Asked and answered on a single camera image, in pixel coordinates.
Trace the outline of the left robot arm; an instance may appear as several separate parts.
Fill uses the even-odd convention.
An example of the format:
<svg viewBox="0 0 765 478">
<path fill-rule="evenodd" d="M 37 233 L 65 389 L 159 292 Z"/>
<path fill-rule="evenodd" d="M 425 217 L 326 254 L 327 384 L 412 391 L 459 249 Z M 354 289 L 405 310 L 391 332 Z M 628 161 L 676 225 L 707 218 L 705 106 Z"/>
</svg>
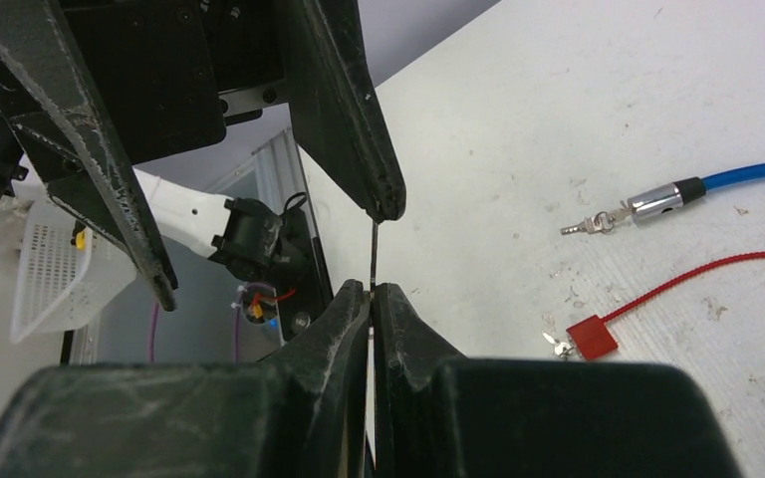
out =
<svg viewBox="0 0 765 478">
<path fill-rule="evenodd" d="M 122 249 L 167 310 L 165 239 L 287 287 L 309 253 L 286 214 L 192 191 L 143 163 L 221 142 L 276 105 L 375 222 L 406 188 L 355 1 L 0 1 L 0 114 L 53 202 Z"/>
</svg>

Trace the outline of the blue lock keys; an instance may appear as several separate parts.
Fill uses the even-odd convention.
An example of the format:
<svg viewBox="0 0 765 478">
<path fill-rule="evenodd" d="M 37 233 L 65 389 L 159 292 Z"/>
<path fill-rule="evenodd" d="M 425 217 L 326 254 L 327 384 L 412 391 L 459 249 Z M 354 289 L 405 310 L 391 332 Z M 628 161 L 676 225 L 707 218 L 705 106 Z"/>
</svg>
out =
<svg viewBox="0 0 765 478">
<path fill-rule="evenodd" d="M 610 234 L 619 225 L 626 222 L 633 216 L 629 209 L 619 208 L 611 211 L 600 211 L 584 218 L 575 225 L 570 225 L 560 229 L 562 236 L 574 234 Z"/>
</svg>

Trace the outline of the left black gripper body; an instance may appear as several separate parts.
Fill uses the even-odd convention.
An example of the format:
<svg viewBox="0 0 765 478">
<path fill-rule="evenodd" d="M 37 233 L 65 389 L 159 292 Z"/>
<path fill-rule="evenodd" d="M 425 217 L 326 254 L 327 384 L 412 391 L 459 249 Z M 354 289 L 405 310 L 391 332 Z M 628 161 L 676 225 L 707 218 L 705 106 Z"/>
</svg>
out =
<svg viewBox="0 0 765 478">
<path fill-rule="evenodd" d="M 216 144 L 288 100 L 271 1 L 62 1 L 131 163 Z"/>
</svg>

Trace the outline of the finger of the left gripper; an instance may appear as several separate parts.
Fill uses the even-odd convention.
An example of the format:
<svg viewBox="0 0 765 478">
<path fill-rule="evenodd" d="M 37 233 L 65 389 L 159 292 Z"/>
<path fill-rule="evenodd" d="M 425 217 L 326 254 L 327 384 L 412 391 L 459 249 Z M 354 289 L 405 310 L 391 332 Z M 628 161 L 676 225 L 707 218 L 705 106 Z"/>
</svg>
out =
<svg viewBox="0 0 765 478">
<path fill-rule="evenodd" d="M 54 202 L 123 250 L 175 310 L 158 226 L 58 2 L 0 1 L 0 113 Z"/>
<path fill-rule="evenodd" d="M 294 138 L 374 221 L 395 221 L 406 186 L 373 84 L 359 5 L 275 4 Z"/>
</svg>

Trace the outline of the blue cable lock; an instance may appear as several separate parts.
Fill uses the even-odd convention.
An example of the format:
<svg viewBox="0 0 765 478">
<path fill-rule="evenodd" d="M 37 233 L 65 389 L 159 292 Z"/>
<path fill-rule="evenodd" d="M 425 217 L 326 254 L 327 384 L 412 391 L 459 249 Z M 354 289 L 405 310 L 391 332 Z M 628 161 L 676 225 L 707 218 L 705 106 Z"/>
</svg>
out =
<svg viewBox="0 0 765 478">
<path fill-rule="evenodd" d="M 725 170 L 704 177 L 688 177 L 629 197 L 611 213 L 615 224 L 645 221 L 702 199 L 709 192 L 765 180 L 765 162 Z"/>
</svg>

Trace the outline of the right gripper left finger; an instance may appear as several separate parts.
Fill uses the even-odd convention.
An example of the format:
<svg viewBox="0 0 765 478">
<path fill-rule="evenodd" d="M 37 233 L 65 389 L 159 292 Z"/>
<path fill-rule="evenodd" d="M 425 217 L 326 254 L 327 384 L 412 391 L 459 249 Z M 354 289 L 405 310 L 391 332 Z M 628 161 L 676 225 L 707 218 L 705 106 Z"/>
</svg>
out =
<svg viewBox="0 0 765 478">
<path fill-rule="evenodd" d="M 52 366 L 0 418 L 0 477 L 358 477 L 369 300 L 245 364 Z"/>
</svg>

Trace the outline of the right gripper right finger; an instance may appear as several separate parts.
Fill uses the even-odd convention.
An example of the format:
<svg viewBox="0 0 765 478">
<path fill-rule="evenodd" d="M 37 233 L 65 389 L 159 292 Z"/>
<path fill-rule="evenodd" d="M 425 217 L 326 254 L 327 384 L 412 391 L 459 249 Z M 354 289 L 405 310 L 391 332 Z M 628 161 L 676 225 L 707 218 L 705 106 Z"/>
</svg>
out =
<svg viewBox="0 0 765 478">
<path fill-rule="evenodd" d="M 389 477 L 737 477 L 708 400 L 645 363 L 470 358 L 396 284 L 373 299 Z"/>
</svg>

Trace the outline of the red lock keys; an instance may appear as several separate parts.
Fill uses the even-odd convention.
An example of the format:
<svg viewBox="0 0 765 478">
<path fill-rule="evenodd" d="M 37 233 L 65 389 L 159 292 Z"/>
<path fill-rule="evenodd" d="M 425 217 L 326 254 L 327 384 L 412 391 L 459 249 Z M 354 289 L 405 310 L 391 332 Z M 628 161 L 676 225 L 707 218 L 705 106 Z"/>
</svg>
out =
<svg viewBox="0 0 765 478">
<path fill-rule="evenodd" d="M 558 359 L 569 360 L 574 355 L 576 349 L 571 343 L 558 340 L 546 332 L 543 332 L 542 336 L 551 345 L 553 354 Z"/>
</svg>

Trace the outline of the silver keys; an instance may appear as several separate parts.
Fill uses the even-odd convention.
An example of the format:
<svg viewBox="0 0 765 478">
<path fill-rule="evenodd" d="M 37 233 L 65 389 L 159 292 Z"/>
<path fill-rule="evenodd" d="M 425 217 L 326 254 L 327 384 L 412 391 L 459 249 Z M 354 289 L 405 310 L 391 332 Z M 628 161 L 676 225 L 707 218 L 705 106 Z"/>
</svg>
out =
<svg viewBox="0 0 765 478">
<path fill-rule="evenodd" d="M 373 222 L 372 225 L 372 244 L 371 244 L 371 262 L 370 262 L 370 294 L 374 296 L 377 287 L 377 270 L 378 270 L 378 250 L 379 250 L 379 234 L 380 224 Z"/>
</svg>

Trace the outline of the red cable padlock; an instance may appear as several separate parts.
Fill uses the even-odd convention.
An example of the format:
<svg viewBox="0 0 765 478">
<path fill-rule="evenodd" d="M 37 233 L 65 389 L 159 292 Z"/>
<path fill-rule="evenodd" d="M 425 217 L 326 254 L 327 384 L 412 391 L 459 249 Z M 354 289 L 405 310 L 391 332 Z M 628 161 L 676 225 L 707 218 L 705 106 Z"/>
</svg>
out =
<svg viewBox="0 0 765 478">
<path fill-rule="evenodd" d="M 614 353 L 619 348 L 618 342 L 608 329 L 608 323 L 610 321 L 628 314 L 653 298 L 690 279 L 729 265 L 759 260 L 765 260 L 765 251 L 732 255 L 697 266 L 652 288 L 648 292 L 621 305 L 619 308 L 602 317 L 591 315 L 584 320 L 573 324 L 566 328 L 566 333 L 571 340 L 573 349 L 578 352 L 582 359 L 585 361 L 602 359 Z"/>
</svg>

